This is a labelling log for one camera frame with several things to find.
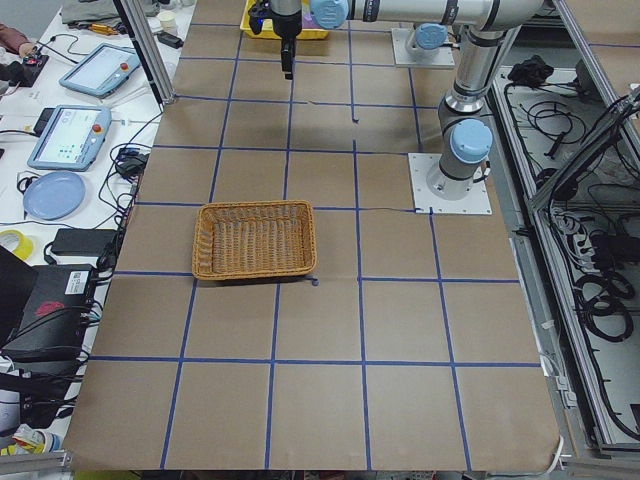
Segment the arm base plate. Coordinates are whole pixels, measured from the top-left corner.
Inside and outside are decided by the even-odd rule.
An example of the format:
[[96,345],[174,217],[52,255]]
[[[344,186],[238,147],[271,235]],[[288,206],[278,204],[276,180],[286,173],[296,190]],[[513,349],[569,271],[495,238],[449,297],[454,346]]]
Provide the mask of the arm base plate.
[[440,169],[440,154],[409,153],[414,210],[420,214],[491,215],[482,167],[466,180],[452,180]]
[[440,44],[425,49],[419,45],[412,28],[392,28],[391,38],[397,67],[452,70],[455,66],[451,47]]

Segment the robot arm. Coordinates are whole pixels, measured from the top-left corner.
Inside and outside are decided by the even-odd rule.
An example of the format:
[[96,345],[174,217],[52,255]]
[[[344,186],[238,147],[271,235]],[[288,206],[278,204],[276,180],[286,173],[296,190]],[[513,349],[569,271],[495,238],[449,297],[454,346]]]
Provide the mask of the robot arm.
[[438,115],[443,152],[427,174],[436,196],[460,200],[467,195],[473,176],[486,159],[493,134],[474,118],[501,61],[520,27],[541,8],[540,1],[312,1],[315,23],[335,29],[347,20],[366,23],[399,21],[459,26],[460,61],[452,88],[442,99]]
[[[351,19],[353,7],[348,1],[310,1],[309,13],[312,21],[323,29],[337,29]],[[254,1],[246,10],[248,25],[254,35],[262,33],[264,24],[270,21],[272,30],[280,39],[280,63],[286,80],[294,78],[296,39],[303,30],[301,1]],[[408,38],[409,51],[435,52],[448,39],[444,25],[417,24]]]

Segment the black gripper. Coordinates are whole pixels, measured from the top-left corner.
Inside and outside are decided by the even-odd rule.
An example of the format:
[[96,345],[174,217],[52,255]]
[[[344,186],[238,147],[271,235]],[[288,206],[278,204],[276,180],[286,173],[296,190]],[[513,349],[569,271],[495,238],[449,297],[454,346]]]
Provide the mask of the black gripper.
[[254,34],[260,34],[263,23],[271,20],[273,31],[281,39],[281,69],[286,80],[294,79],[296,37],[302,31],[301,0],[261,0],[255,1],[248,9],[249,27]]

